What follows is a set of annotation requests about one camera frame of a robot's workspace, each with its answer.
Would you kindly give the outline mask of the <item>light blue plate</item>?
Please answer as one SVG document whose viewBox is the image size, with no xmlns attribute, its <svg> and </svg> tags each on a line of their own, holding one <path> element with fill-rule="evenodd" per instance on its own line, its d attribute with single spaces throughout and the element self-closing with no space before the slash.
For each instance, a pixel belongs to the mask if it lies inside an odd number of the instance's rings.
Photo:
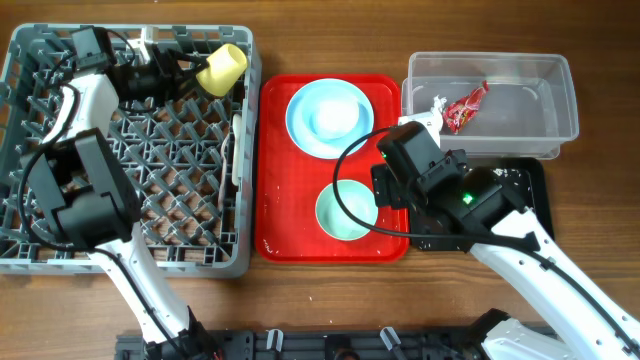
<svg viewBox="0 0 640 360">
<path fill-rule="evenodd" d="M 346 136 L 323 141 L 308 130 L 302 116 L 302 105 L 311 97 L 352 98 L 359 104 L 359 120 Z M 373 130 L 375 116 L 372 103 L 362 90 L 345 80 L 324 78 L 300 88 L 292 97 L 285 112 L 286 130 L 294 144 L 304 153 L 320 159 L 337 159 L 362 136 Z"/>
</svg>

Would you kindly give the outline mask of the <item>rice and meat leftovers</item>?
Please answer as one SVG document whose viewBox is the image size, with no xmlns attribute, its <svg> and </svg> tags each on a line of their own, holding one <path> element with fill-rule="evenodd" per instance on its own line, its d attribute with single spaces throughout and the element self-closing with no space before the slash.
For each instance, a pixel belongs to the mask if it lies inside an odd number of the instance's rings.
<svg viewBox="0 0 640 360">
<path fill-rule="evenodd" d="M 508 178 L 508 177 L 513 177 L 513 176 L 518 176 L 519 175 L 519 171 L 517 169 L 508 169 L 508 168 L 499 169 L 499 168 L 496 168 L 496 169 L 493 170 L 493 172 L 497 176 L 503 177 L 503 178 Z"/>
</svg>

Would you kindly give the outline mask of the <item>yellow plastic cup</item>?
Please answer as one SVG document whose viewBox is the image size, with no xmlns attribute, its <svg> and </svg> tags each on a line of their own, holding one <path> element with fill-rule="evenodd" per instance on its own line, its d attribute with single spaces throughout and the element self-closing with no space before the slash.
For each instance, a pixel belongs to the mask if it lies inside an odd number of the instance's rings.
<svg viewBox="0 0 640 360">
<path fill-rule="evenodd" d="M 207 59 L 208 67 L 196 75 L 199 85 L 216 97 L 226 95 L 245 73 L 248 59 L 236 45 L 224 44 Z"/>
</svg>

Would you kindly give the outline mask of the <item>silver knife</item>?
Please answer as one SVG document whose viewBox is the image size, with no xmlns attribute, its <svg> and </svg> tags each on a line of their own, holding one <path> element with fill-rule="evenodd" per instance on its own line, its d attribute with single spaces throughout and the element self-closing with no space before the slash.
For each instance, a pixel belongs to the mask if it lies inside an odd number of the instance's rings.
<svg viewBox="0 0 640 360">
<path fill-rule="evenodd" d="M 232 118 L 232 130 L 234 135 L 234 147 L 233 147 L 233 162 L 232 162 L 232 183 L 238 187 L 240 184 L 239 169 L 240 169 L 240 145 L 241 145 L 241 130 L 242 130 L 242 116 L 240 114 L 234 114 Z"/>
</svg>

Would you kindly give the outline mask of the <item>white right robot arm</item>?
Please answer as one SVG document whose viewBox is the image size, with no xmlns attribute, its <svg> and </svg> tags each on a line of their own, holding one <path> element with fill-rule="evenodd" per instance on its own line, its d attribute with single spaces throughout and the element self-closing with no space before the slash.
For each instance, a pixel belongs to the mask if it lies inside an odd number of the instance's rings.
<svg viewBox="0 0 640 360">
<path fill-rule="evenodd" d="M 636 359 L 639 323 L 556 244 L 511 184 L 442 151 L 418 122 L 382 129 L 377 142 L 410 203 L 448 220 L 455 243 L 507 281 L 582 359 Z"/>
</svg>

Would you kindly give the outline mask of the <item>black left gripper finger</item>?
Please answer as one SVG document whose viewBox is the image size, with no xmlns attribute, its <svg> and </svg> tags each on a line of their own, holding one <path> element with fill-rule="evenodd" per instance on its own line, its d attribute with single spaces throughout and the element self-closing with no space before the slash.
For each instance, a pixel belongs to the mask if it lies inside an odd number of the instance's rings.
<svg viewBox="0 0 640 360">
<path fill-rule="evenodd" d="M 173 78 L 173 88 L 175 93 L 188 93 L 198 85 L 197 71 L 184 70 L 178 72 Z"/>
<path fill-rule="evenodd" d="M 186 61 L 186 62 L 190 62 L 190 63 L 195 63 L 198 66 L 200 66 L 200 65 L 208 66 L 207 60 L 205 58 L 203 58 L 203 57 L 200 57 L 200 56 L 188 55 L 188 54 L 182 53 L 182 52 L 174 50 L 174 49 L 168 49 L 167 53 L 170 54 L 177 61 Z"/>
</svg>

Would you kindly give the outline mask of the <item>small mint green bowl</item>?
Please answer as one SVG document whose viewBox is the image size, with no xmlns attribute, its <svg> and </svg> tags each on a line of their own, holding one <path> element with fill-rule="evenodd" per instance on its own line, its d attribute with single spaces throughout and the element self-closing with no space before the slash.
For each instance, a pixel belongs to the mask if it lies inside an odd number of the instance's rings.
<svg viewBox="0 0 640 360">
<path fill-rule="evenodd" d="M 316 138 L 328 141 L 346 136 L 359 120 L 359 104 L 352 98 L 311 97 L 302 105 L 302 116 Z"/>
</svg>

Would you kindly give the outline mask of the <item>red candy wrapper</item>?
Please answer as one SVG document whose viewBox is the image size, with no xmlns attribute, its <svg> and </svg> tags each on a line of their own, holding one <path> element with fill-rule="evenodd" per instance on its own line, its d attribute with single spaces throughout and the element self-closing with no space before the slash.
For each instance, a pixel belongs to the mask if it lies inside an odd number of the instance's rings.
<svg viewBox="0 0 640 360">
<path fill-rule="evenodd" d="M 487 81 L 475 88 L 469 95 L 450 104 L 443 113 L 444 124 L 457 135 L 477 114 L 484 97 L 490 91 Z"/>
</svg>

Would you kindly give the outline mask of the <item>white napkin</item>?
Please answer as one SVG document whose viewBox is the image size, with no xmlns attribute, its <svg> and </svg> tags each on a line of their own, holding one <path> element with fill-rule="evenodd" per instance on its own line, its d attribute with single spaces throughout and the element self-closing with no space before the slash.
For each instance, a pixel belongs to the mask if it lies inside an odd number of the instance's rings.
<svg viewBox="0 0 640 360">
<path fill-rule="evenodd" d="M 444 112 L 445 105 L 447 103 L 446 97 L 440 97 L 439 95 L 433 98 L 433 106 L 431 112 L 434 116 L 442 116 Z"/>
</svg>

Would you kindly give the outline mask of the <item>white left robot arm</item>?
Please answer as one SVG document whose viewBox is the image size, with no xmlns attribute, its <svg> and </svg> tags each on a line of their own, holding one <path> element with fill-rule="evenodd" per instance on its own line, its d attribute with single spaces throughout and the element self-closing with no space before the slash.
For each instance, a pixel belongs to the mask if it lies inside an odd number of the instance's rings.
<svg viewBox="0 0 640 360">
<path fill-rule="evenodd" d="M 44 141 L 23 156 L 17 195 L 31 190 L 54 237 L 18 214 L 30 240 L 58 251 L 84 252 L 109 276 L 137 319 L 150 359 L 213 359 L 215 340 L 171 289 L 141 229 L 142 206 L 106 135 L 123 101 L 165 103 L 210 66 L 203 57 L 152 46 L 143 65 L 117 62 L 108 45 L 79 45 L 66 55 L 72 71 L 60 82 L 63 104 Z"/>
</svg>

